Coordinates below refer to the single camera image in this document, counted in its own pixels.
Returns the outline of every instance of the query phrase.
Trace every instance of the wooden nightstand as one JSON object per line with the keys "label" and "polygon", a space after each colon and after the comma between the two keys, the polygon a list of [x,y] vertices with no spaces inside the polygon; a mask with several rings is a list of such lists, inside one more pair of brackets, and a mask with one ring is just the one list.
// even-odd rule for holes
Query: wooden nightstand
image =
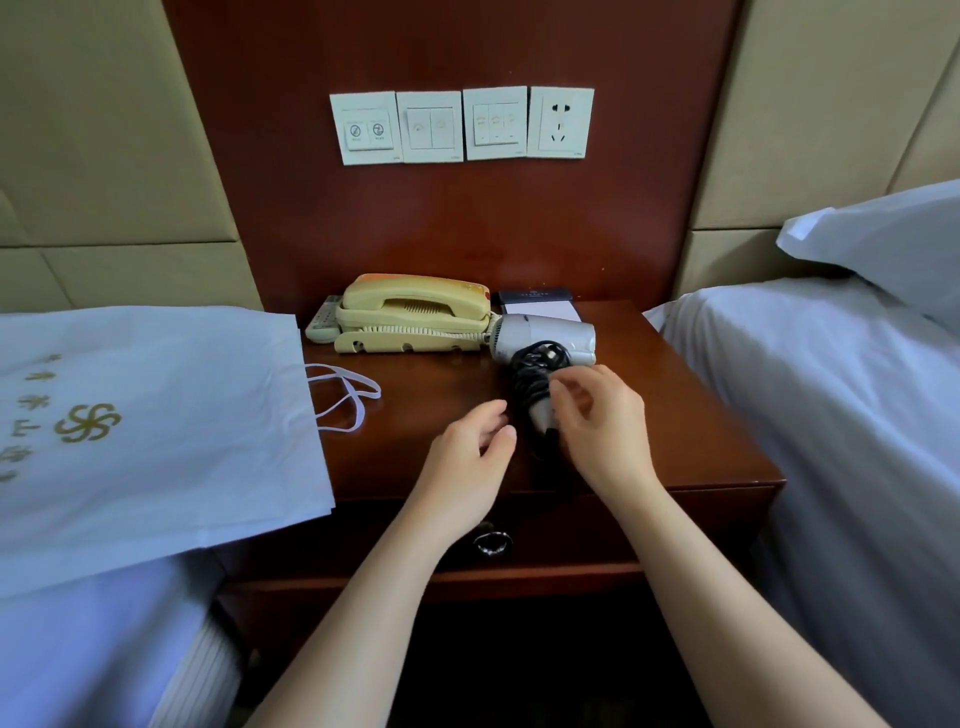
{"label": "wooden nightstand", "polygon": [[[646,401],[663,485],[716,544],[742,554],[783,486],[776,466],[631,303],[577,309],[596,326],[599,362]],[[371,377],[383,398],[366,400],[359,431],[323,433],[337,499],[331,516],[217,549],[228,572],[221,603],[249,646],[279,662],[300,648],[399,510],[434,436],[475,404],[511,394],[507,373],[486,352],[341,356],[306,345],[304,355]],[[340,382],[324,382],[314,403],[322,411],[342,394]],[[331,417],[345,424],[352,412]],[[442,560],[426,598],[581,594],[641,579],[599,499],[566,463],[539,460],[525,417],[513,412],[512,420],[520,440],[489,521],[513,546],[490,557],[463,540]]]}

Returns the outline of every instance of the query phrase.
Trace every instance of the pillow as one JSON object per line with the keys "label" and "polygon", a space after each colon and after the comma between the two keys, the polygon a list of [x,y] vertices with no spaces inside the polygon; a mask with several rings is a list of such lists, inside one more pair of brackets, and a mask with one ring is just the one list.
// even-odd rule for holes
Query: pillow
{"label": "pillow", "polygon": [[960,180],[792,218],[777,245],[849,268],[960,335]]}

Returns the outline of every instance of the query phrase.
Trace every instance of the telephone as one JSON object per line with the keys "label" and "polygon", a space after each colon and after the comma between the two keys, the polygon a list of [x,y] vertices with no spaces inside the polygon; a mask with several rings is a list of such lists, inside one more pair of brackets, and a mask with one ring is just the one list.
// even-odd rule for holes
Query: telephone
{"label": "telephone", "polygon": [[490,340],[490,289],[464,280],[366,274],[337,306],[339,353],[478,351]]}

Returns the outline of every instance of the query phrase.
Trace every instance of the bed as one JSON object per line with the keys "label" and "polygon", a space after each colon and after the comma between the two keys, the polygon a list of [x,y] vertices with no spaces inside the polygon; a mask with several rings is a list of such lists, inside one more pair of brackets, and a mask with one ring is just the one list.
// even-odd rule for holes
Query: bed
{"label": "bed", "polygon": [[203,552],[0,600],[0,725],[222,726],[240,650],[210,613]]}
{"label": "bed", "polygon": [[960,337],[857,277],[660,314],[787,477],[764,595],[893,726],[960,725]]}

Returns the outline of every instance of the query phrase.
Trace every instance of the drawer handle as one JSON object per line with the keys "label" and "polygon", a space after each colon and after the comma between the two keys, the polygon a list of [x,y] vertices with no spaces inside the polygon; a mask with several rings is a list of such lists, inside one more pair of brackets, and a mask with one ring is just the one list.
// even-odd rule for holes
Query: drawer handle
{"label": "drawer handle", "polygon": [[496,530],[489,521],[482,522],[477,530],[480,533],[473,537],[473,545],[484,556],[500,556],[514,542],[509,533]]}

